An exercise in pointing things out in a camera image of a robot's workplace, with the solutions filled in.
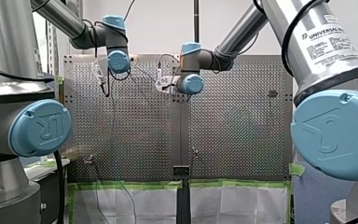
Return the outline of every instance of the label sticker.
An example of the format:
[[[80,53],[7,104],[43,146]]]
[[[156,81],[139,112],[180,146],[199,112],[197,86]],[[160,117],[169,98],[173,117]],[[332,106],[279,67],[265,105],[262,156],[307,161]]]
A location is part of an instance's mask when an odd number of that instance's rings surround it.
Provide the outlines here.
[[[336,61],[358,58],[358,52],[339,24],[325,24],[300,37],[300,47],[315,70]]]
[[[44,75],[43,75],[42,63],[40,60],[39,49],[34,49],[34,62],[36,63],[37,76],[39,78],[43,78]]]
[[[330,22],[330,23],[338,22],[338,17],[334,16],[334,15],[324,15],[324,18],[326,19],[327,22]]]

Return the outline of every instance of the universal robots arm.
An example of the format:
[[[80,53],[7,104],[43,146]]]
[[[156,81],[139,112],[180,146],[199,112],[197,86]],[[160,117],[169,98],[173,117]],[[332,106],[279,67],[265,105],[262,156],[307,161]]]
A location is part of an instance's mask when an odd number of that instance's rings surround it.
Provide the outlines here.
[[[358,180],[358,52],[325,0],[262,0],[251,5],[214,52],[182,46],[177,90],[202,91],[201,69],[227,71],[269,21],[282,61],[298,85],[292,137],[328,175]]]
[[[59,0],[32,6],[71,38],[75,48],[106,46],[109,69],[130,70],[124,21],[106,16],[88,27]],[[62,146],[71,129],[69,112],[53,100],[44,78],[30,0],[0,0],[0,223],[40,223],[40,188],[25,175],[19,156],[46,156]],[[60,213],[63,221],[63,172]]]

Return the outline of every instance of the blue joint cap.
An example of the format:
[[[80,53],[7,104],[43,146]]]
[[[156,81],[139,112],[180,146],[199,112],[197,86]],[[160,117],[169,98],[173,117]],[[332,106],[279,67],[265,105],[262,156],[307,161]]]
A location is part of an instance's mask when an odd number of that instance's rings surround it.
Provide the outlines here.
[[[197,94],[204,88],[203,78],[196,74],[191,74],[182,81],[182,92],[184,94]]]
[[[47,156],[62,146],[70,130],[68,110],[55,100],[41,100],[25,107],[13,120],[7,140],[18,156]]]
[[[116,74],[125,73],[130,70],[131,62],[129,56],[121,50],[109,53],[107,63],[110,70]]]
[[[121,16],[114,16],[114,15],[104,16],[103,23],[118,28],[120,30],[126,29],[126,26],[124,25],[124,19]]]
[[[358,91],[312,94],[298,106],[291,133],[313,167],[338,179],[358,181]]]
[[[182,55],[187,55],[198,50],[201,50],[201,44],[197,42],[188,42],[182,45]]]

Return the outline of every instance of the pegboard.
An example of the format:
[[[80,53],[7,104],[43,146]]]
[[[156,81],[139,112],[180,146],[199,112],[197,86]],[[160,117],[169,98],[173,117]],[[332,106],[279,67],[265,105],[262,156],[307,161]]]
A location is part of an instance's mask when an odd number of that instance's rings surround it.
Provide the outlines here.
[[[91,72],[92,56],[65,58],[68,145],[75,152],[70,181],[172,180],[178,164],[191,166],[193,178],[288,176],[292,79],[279,56],[240,56],[229,72],[202,71],[205,90],[180,105],[155,90],[158,58],[139,55],[109,98]],[[166,76],[172,60],[163,67]],[[95,165],[84,163],[89,155]]]
[[[111,80],[110,97],[91,72],[93,57],[65,60],[65,103],[76,148],[71,181],[172,179],[171,101],[155,89],[158,56],[150,57],[139,57],[126,80]],[[169,67],[163,71],[170,73]],[[94,165],[84,163],[90,155]]]
[[[293,87],[279,57],[240,56],[229,72],[201,75],[189,123],[192,177],[288,177]]]

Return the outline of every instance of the ur logo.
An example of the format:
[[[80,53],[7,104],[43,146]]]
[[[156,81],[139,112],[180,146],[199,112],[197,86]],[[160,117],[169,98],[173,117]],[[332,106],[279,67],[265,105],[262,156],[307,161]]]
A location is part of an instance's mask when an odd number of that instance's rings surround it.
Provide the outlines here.
[[[40,145],[63,138],[62,114],[52,114],[40,117],[37,124],[41,127]]]

